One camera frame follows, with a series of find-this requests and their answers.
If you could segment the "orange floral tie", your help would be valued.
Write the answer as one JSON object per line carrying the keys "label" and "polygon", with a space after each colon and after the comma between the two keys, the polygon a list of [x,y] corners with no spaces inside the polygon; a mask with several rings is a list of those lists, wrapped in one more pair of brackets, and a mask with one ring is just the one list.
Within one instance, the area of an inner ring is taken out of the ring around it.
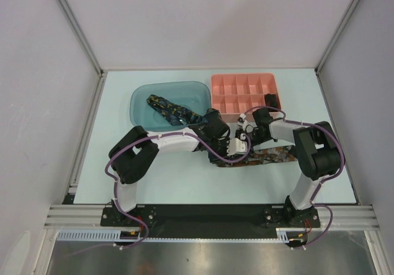
{"label": "orange floral tie", "polygon": [[248,157],[234,164],[222,160],[213,162],[217,167],[247,167],[264,164],[279,164],[298,161],[294,145],[277,146],[274,148],[252,150]]}

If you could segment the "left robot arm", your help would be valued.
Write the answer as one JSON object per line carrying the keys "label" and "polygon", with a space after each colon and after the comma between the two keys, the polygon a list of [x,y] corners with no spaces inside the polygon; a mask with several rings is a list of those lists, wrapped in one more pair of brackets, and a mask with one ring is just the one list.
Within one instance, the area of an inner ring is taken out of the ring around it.
{"label": "left robot arm", "polygon": [[208,151],[209,155],[227,157],[230,127],[218,112],[201,123],[190,124],[170,132],[152,132],[133,127],[110,150],[105,173],[115,184],[113,203],[115,219],[127,226],[136,218],[137,183],[145,176],[160,154]]}

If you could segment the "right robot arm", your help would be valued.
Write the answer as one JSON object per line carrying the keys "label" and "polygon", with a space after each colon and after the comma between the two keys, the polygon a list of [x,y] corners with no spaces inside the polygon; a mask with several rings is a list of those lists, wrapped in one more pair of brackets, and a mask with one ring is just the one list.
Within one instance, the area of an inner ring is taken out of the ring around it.
{"label": "right robot arm", "polygon": [[283,221],[290,226],[299,226],[312,214],[315,197],[322,185],[342,173],[345,156],[330,123],[315,124],[282,118],[272,118],[269,107],[253,107],[252,116],[256,127],[248,132],[246,114],[237,119],[239,129],[236,137],[249,137],[253,146],[270,140],[284,140],[295,148],[301,175],[290,195],[286,197]]}

